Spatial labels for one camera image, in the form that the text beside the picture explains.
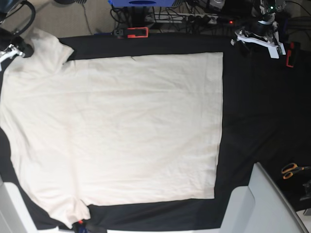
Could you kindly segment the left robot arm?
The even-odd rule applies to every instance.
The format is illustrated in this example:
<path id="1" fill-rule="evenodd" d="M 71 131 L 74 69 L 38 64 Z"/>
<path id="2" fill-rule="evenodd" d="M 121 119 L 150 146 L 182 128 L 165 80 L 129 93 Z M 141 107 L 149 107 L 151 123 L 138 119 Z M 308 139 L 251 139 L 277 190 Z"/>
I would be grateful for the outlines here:
<path id="1" fill-rule="evenodd" d="M 279 40 L 277 13 L 285 6 L 283 0 L 254 0 L 250 17 L 237 21 L 238 28 L 234 31 L 235 38 L 231 45 L 249 52 L 249 44 L 256 44 L 268 49 L 272 59 L 286 55 L 284 45 Z"/>

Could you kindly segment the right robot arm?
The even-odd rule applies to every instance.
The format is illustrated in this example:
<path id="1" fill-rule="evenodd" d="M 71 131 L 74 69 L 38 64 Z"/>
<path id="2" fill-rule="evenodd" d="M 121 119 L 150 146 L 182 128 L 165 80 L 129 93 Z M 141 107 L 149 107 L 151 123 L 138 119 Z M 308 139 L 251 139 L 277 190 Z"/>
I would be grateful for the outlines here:
<path id="1" fill-rule="evenodd" d="M 22 29 L 16 29 L 9 32 L 4 28 L 0 28 L 0 70 L 2 71 L 2 63 L 7 59 L 13 59 L 16 56 L 23 58 L 31 57 L 34 49 L 27 44 L 21 37 L 33 23 L 36 11 L 35 7 L 27 0 L 1 0 L 0 1 L 0 23 L 17 13 L 23 6 L 27 6 L 30 11 L 30 19 Z"/>

